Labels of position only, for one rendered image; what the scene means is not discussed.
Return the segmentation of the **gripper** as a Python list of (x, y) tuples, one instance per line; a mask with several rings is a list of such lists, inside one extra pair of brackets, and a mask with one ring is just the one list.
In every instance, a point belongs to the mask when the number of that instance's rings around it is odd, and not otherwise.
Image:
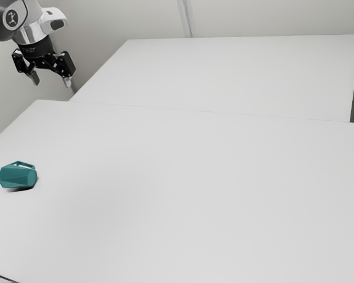
[(55, 53), (51, 37), (47, 35), (41, 41), (34, 44), (19, 45), (12, 53), (12, 59), (19, 73), (25, 74), (35, 86), (40, 84), (40, 78), (35, 71), (35, 64), (29, 62), (44, 59), (46, 69), (59, 75), (67, 88), (72, 86), (72, 77), (76, 72), (76, 66), (68, 51)]

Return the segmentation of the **teal faceted mug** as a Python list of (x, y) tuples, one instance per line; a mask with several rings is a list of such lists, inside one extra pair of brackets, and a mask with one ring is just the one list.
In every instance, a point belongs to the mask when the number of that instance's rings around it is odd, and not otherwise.
[(16, 161), (1, 167), (0, 185), (5, 189), (33, 188), (38, 180), (35, 166)]

